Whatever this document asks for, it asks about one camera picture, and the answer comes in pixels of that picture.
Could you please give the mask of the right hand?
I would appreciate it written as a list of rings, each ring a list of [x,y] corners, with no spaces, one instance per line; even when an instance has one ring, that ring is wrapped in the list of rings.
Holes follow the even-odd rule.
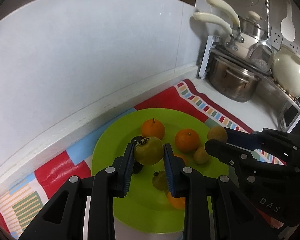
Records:
[[[283,223],[278,221],[277,219],[270,217],[269,215],[265,214],[264,212],[262,212],[260,210],[259,210],[259,213],[272,228],[279,229],[283,226]]]

